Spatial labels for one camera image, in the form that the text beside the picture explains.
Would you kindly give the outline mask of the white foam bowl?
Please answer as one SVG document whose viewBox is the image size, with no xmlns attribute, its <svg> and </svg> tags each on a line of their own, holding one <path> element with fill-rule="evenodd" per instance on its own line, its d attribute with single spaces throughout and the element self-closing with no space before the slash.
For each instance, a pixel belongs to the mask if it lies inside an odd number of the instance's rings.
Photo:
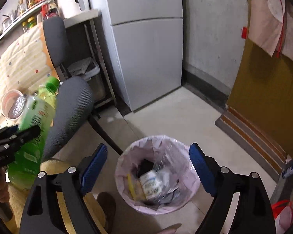
<svg viewBox="0 0 293 234">
<path fill-rule="evenodd" d="M 16 121 L 17 119 L 19 119 L 22 114 L 16 118 L 16 119 L 9 119 L 8 118 L 8 112 L 11 108 L 11 106 L 13 105 L 13 103 L 15 102 L 15 100 L 19 97 L 19 96 L 25 96 L 26 100 L 27 100 L 27 96 L 24 95 L 21 91 L 13 89 L 8 91 L 2 98 L 2 102 L 1 102 L 1 110 L 2 110 L 2 114 L 4 115 L 4 117 L 10 121 Z"/>
</svg>

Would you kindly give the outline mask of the green tea plastic bottle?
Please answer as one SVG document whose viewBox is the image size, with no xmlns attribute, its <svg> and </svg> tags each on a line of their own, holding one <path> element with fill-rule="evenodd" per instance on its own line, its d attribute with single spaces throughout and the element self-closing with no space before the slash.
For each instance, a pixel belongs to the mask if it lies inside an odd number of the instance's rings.
<svg viewBox="0 0 293 234">
<path fill-rule="evenodd" d="M 49 77 L 26 100 L 18 126 L 21 132 L 26 132 L 24 144 L 15 153 L 15 160 L 8 165 L 9 180 L 20 189 L 29 190 L 40 172 L 46 138 L 55 116 L 59 86 L 57 78 Z"/>
</svg>

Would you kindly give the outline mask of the clear printed snack wrapper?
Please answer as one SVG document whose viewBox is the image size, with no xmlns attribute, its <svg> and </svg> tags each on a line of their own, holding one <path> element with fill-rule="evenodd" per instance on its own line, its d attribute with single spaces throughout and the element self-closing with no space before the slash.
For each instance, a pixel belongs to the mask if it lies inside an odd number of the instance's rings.
<svg viewBox="0 0 293 234">
<path fill-rule="evenodd" d="M 159 200 L 171 190 L 170 179 L 172 173 L 167 168 L 151 170 L 142 175 L 139 180 L 147 201 Z"/>
</svg>

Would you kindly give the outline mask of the aluminium foil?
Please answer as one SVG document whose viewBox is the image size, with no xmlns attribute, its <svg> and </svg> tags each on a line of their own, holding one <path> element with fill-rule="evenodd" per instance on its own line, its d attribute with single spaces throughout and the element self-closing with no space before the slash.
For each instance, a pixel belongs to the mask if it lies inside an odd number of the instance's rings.
<svg viewBox="0 0 293 234">
<path fill-rule="evenodd" d="M 8 118 L 9 119 L 16 119 L 18 118 L 26 105 L 26 97 L 25 96 L 19 96 L 15 102 L 13 103 L 13 105 L 11 106 L 9 112 L 8 112 Z"/>
</svg>

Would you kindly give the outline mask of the black leather wallet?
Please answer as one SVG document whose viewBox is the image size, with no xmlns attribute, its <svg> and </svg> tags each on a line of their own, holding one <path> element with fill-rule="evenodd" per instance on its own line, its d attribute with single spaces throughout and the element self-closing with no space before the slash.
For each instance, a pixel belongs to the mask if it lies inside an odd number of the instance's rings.
<svg viewBox="0 0 293 234">
<path fill-rule="evenodd" d="M 147 160 L 143 159 L 138 166 L 138 171 L 137 171 L 137 178 L 139 179 L 142 175 L 145 175 L 147 172 L 153 170 L 154 163 Z"/>
</svg>

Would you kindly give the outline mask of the pink-lined trash bin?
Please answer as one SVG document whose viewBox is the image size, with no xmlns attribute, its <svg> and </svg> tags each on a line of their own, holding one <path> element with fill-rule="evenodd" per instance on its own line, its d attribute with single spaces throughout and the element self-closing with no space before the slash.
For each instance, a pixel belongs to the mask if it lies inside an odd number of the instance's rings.
<svg viewBox="0 0 293 234">
<path fill-rule="evenodd" d="M 165 135 L 133 142 L 118 158 L 115 183 L 130 207 L 152 216 L 181 209 L 201 185 L 189 147 Z"/>
</svg>

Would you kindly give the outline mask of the white kitchen counter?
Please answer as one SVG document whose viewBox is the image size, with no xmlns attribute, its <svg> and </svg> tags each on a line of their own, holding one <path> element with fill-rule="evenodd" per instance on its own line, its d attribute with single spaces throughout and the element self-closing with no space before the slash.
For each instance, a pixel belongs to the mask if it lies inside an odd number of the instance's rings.
<svg viewBox="0 0 293 234">
<path fill-rule="evenodd" d="M 64 19 L 63 20 L 64 26 L 65 28 L 70 28 L 79 23 L 95 19 L 99 16 L 99 14 L 100 14 L 100 11 L 98 9 L 81 12 L 80 14 L 75 15 L 71 18 Z"/>
</svg>

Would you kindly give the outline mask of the striped brown door mat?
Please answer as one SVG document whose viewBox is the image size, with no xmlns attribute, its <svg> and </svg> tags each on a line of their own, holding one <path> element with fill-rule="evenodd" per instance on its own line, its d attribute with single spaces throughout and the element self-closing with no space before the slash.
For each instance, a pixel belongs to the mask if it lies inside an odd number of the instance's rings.
<svg viewBox="0 0 293 234">
<path fill-rule="evenodd" d="M 275 140 L 232 107 L 215 125 L 246 151 L 277 182 L 285 167 L 287 154 Z"/>
</svg>

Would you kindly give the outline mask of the yellow striped orange-bordered mat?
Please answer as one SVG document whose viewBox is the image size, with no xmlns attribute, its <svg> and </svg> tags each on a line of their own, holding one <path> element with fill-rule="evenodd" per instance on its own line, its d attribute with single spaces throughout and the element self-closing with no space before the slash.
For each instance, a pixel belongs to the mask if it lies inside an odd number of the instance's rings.
<svg viewBox="0 0 293 234">
<path fill-rule="evenodd" d="M 43 24 L 39 23 L 16 41 L 0 58 L 0 128 L 17 124 L 6 119 L 2 112 L 2 99 L 10 90 L 31 94 L 48 77 L 58 78 L 46 46 Z"/>
</svg>

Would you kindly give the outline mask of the grey fabric office chair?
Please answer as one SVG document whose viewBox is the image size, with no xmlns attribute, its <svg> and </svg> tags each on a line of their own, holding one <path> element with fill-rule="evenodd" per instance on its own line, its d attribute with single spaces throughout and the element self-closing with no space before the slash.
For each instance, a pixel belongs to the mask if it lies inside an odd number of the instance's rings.
<svg viewBox="0 0 293 234">
<path fill-rule="evenodd" d="M 46 47 L 55 68 L 69 57 L 69 43 L 63 19 L 59 16 L 43 21 Z M 92 116 L 95 99 L 90 86 L 80 77 L 70 77 L 59 87 L 53 127 L 48 132 L 42 162 L 50 160 L 87 121 L 95 132 L 121 155 L 123 151 Z"/>
</svg>

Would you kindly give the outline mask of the white plastic storage basket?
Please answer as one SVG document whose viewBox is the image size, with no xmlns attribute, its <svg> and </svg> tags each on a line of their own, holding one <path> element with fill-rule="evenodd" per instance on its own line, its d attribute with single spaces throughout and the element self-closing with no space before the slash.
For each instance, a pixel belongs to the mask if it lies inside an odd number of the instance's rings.
<svg viewBox="0 0 293 234">
<path fill-rule="evenodd" d="M 93 58 L 88 57 L 69 65 L 68 72 L 73 77 L 81 77 L 83 80 L 89 81 L 99 75 L 100 67 Z"/>
</svg>

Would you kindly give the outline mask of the yellow-capped condiment jar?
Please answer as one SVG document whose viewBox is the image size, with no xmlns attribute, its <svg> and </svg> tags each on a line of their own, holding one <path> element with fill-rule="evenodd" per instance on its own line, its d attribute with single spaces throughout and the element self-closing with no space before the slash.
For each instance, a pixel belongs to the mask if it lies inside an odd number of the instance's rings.
<svg viewBox="0 0 293 234">
<path fill-rule="evenodd" d="M 33 28 L 37 24 L 34 16 L 29 18 L 26 22 L 22 23 L 22 29 L 24 32 L 27 32 L 29 29 Z"/>
</svg>

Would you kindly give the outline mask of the brown wooden door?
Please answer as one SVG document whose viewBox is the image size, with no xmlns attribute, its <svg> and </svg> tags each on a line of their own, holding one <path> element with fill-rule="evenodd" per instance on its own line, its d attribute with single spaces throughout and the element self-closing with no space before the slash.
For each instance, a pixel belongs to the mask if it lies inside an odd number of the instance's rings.
<svg viewBox="0 0 293 234">
<path fill-rule="evenodd" d="M 247 39 L 227 104 L 293 157 L 293 61 Z"/>
</svg>

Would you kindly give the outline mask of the white air fryer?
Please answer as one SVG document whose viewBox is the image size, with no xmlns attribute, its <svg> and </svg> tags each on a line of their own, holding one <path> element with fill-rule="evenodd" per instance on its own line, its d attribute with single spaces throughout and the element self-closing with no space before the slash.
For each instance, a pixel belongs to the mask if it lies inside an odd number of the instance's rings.
<svg viewBox="0 0 293 234">
<path fill-rule="evenodd" d="M 57 0 L 57 6 L 62 19 L 69 19 L 90 10 L 88 0 Z"/>
</svg>

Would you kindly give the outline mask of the white grey refrigerator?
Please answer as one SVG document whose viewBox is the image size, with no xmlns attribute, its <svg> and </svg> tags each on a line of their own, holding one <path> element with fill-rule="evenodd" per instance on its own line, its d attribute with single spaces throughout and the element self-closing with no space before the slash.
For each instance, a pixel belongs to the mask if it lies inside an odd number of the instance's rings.
<svg viewBox="0 0 293 234">
<path fill-rule="evenodd" d="M 181 85 L 182 0 L 89 0 L 106 65 L 131 111 Z"/>
</svg>

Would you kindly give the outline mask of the pink cloth hanging on door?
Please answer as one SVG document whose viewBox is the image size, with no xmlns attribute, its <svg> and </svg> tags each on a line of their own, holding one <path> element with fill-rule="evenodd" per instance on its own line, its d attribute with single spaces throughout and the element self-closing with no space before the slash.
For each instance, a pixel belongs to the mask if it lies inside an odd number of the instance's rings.
<svg viewBox="0 0 293 234">
<path fill-rule="evenodd" d="M 248 38 L 270 56 L 293 61 L 293 6 L 286 0 L 251 0 Z"/>
</svg>

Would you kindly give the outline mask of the white wall spice shelf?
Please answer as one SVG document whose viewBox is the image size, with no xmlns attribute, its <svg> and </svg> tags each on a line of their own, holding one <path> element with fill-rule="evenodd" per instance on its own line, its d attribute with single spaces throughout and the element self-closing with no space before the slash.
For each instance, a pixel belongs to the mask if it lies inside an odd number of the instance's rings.
<svg viewBox="0 0 293 234">
<path fill-rule="evenodd" d="M 23 22 L 26 21 L 26 19 L 30 18 L 31 16 L 33 16 L 37 11 L 41 10 L 41 7 L 44 4 L 47 4 L 50 0 L 44 0 L 38 4 L 36 4 L 34 7 L 32 7 L 31 9 L 27 10 L 26 12 L 24 12 L 23 14 L 21 14 L 20 16 L 18 16 L 5 30 L 2 31 L 2 34 L 0 36 L 0 41 L 6 36 L 8 35 L 11 31 L 14 30 L 15 27 L 19 26 L 20 24 L 22 24 Z"/>
</svg>

